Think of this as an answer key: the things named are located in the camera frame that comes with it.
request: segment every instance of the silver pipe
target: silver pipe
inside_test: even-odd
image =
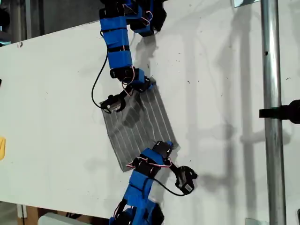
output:
[[[278,0],[261,0],[265,109],[281,106]],[[265,118],[270,225],[286,225],[282,121]]]

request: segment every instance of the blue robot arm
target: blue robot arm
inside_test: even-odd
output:
[[[172,145],[171,142],[157,142],[153,149],[145,149],[128,165],[134,170],[123,199],[109,220],[109,225],[162,224],[164,215],[160,206],[148,199],[153,181],[159,182],[155,176],[161,167],[169,167],[176,175],[175,185],[183,194],[173,194],[185,196],[194,190],[193,179],[197,178],[197,174],[187,166],[177,168],[170,161],[168,157],[172,151]]]
[[[152,87],[144,71],[132,65],[127,25],[143,37],[160,31],[166,18],[163,0],[102,0],[105,8],[99,11],[101,35],[107,45],[110,75],[127,85],[118,95],[110,95],[101,103],[107,112],[125,108],[125,96],[134,90],[144,92]]]

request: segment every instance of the white surface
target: white surface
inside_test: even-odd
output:
[[[54,213],[47,213],[38,219],[37,225],[88,225],[75,219]]]
[[[300,1],[279,1],[283,104],[299,99]],[[260,4],[171,0],[157,46],[136,35],[134,65],[158,83],[180,144],[178,165],[199,174],[184,198],[151,194],[165,224],[268,221]],[[122,173],[90,91],[106,46],[99,23],[0,48],[0,200],[108,218],[124,195]],[[96,101],[118,93],[106,66]],[[300,127],[284,122],[287,222],[300,207]],[[167,186],[176,191],[175,178]]]

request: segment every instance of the gray towel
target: gray towel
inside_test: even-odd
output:
[[[103,111],[107,134],[122,171],[130,170],[126,164],[158,141],[171,141],[174,147],[178,146],[155,83],[151,90],[141,94],[135,91],[125,101],[121,112]]]

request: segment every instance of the floor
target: floor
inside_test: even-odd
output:
[[[101,7],[100,0],[43,0],[45,34],[97,21]]]
[[[10,14],[6,44],[98,21],[100,0],[0,0]]]
[[[0,224],[17,225],[17,209],[15,204],[0,202]]]

